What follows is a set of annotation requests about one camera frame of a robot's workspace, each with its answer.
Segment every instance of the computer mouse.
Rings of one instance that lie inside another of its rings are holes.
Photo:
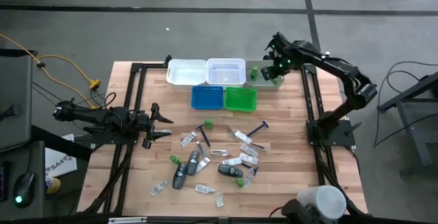
[[[34,200],[35,175],[33,173],[23,173],[14,184],[12,191],[13,201],[18,208],[29,206]]]

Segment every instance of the yellow extension cord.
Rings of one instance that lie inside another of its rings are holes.
[[[24,50],[27,54],[29,54],[33,59],[34,59],[34,61],[35,62],[37,62],[37,63],[41,63],[41,61],[40,61],[40,59],[43,59],[43,58],[59,58],[59,59],[62,59],[62,60],[66,60],[66,61],[68,61],[68,62],[70,62],[73,66],[75,66],[76,67],[76,69],[90,82],[90,89],[92,89],[92,90],[94,90],[95,88],[97,88],[97,87],[99,87],[99,84],[101,83],[101,81],[100,80],[98,80],[98,79],[96,79],[96,80],[93,80],[93,79],[90,79],[89,77],[87,77],[87,75],[72,61],[72,60],[70,60],[70,59],[68,59],[68,58],[65,58],[65,57],[62,57],[62,56],[59,56],[59,55],[42,55],[42,56],[39,56],[39,57],[35,57],[33,54],[31,54],[26,48],[24,48],[23,46],[21,46],[19,43],[17,43],[17,42],[15,42],[14,40],[12,40],[11,38],[8,38],[7,36],[5,36],[5,35],[3,35],[2,33],[0,33],[0,36],[1,37],[3,37],[3,38],[5,38],[6,40],[9,40],[10,42],[12,42],[12,43],[14,43],[15,45],[17,45],[18,47],[20,47],[22,50]],[[52,76],[50,76],[50,74],[49,74],[49,72],[46,70],[46,68],[45,67],[41,67],[41,69],[44,71],[44,73],[47,75],[47,77],[50,79],[50,80],[52,80],[52,81],[54,81],[54,82],[56,82],[56,83],[59,83],[59,84],[61,84],[61,85],[63,85],[63,86],[65,86],[65,87],[67,87],[67,88],[70,88],[71,90],[74,90],[79,96],[81,96],[87,103],[88,103],[88,105],[90,106],[90,108],[92,108],[92,109],[95,109],[95,108],[98,108],[97,106],[95,106],[95,105],[92,105],[91,103],[90,103],[90,101],[82,94],[82,93],[80,93],[76,88],[74,88],[74,87],[72,87],[72,86],[69,86],[68,84],[66,84],[66,83],[64,83],[64,82],[61,82],[60,80],[57,80],[57,79],[55,79],[54,77],[52,77]]]

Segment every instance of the blue basket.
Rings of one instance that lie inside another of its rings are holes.
[[[224,105],[222,86],[193,86],[192,108],[198,110],[219,110]]]

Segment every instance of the green light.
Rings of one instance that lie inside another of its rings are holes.
[[[21,198],[21,196],[18,196],[15,198],[15,202],[17,203],[21,203],[23,201],[23,198]]]

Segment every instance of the white mesh basket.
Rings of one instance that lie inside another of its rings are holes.
[[[215,86],[242,87],[246,82],[243,59],[208,59],[207,83]]]

